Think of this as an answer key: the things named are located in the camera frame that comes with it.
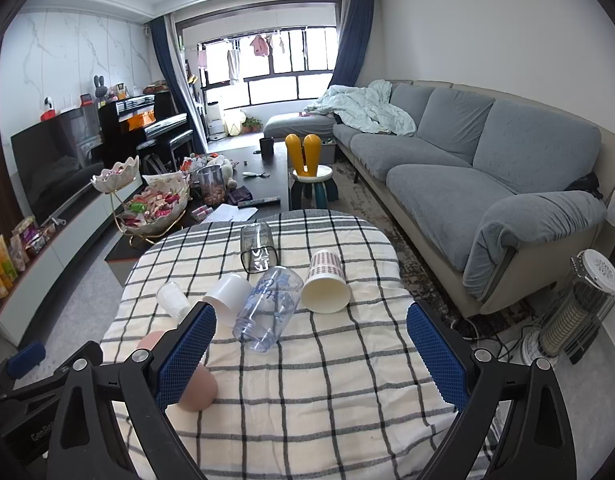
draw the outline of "white paper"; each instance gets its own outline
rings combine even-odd
[[[201,223],[206,224],[209,222],[244,222],[245,220],[248,220],[257,211],[258,209],[255,207],[244,207],[239,209],[235,205],[221,204]]]
[[[607,206],[607,216],[605,219],[608,224],[615,227],[615,190],[612,193],[612,198],[609,200],[609,205]]]

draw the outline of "yellow rabbit ear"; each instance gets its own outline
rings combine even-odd
[[[310,134],[303,140],[303,146],[306,152],[307,176],[316,176],[321,157],[321,139],[317,135]]]
[[[303,163],[303,150],[301,150],[301,141],[295,134],[289,134],[285,137],[285,145],[288,149],[288,155],[292,161],[294,169],[297,170],[297,175],[305,176],[306,171]]]

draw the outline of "remote control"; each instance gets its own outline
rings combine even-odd
[[[274,204],[274,203],[280,202],[280,201],[281,201],[281,197],[280,196],[269,196],[268,198],[257,198],[255,200],[242,200],[241,202],[236,204],[236,206],[238,208],[253,207],[253,206],[256,206],[256,205]]]

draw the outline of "marble wall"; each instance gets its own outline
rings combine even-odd
[[[152,38],[145,26],[84,12],[21,12],[5,34],[0,58],[0,129],[10,175],[9,139],[39,121],[43,100],[57,110],[94,95],[94,75],[106,86],[143,89],[152,82]]]

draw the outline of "area rug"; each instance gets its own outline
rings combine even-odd
[[[354,167],[340,157],[332,165],[334,181],[339,188],[339,200],[329,204],[330,209],[364,218],[381,229],[396,250],[403,286],[415,300],[425,300],[449,326],[454,320],[461,320],[459,309],[454,305],[430,268],[418,253],[407,235],[396,221],[383,209],[372,190],[362,178],[354,184]],[[304,207],[314,207],[304,198]],[[516,303],[488,316],[470,318],[476,324],[481,337],[491,337],[530,316],[532,311],[523,303]],[[472,327],[466,322],[457,322],[455,328],[465,337],[474,337]]]

